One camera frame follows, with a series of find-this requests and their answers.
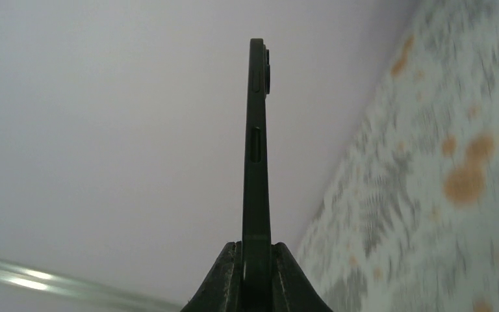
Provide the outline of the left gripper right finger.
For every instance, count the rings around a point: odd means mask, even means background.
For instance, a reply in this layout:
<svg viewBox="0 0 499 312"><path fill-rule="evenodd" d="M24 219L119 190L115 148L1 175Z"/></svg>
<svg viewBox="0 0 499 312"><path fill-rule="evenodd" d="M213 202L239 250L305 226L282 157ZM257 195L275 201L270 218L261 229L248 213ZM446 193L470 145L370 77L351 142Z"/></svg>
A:
<svg viewBox="0 0 499 312"><path fill-rule="evenodd" d="M272 246L272 309L275 312L332 312L317 294L287 245Z"/></svg>

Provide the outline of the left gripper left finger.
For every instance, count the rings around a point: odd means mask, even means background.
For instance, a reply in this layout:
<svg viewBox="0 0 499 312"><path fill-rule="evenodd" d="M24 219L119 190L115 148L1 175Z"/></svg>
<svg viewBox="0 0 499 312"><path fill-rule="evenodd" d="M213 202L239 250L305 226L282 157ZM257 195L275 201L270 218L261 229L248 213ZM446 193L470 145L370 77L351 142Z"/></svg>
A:
<svg viewBox="0 0 499 312"><path fill-rule="evenodd" d="M241 242L228 242L181 312L242 311Z"/></svg>

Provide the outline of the black phone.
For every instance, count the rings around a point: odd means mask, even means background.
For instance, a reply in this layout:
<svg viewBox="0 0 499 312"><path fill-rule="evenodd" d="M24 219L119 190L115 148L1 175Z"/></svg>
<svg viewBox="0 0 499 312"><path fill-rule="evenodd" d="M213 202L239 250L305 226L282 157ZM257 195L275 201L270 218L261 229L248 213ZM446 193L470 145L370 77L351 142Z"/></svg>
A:
<svg viewBox="0 0 499 312"><path fill-rule="evenodd" d="M272 251L266 141L268 50L261 38L249 44L242 213L242 308L272 310Z"/></svg>

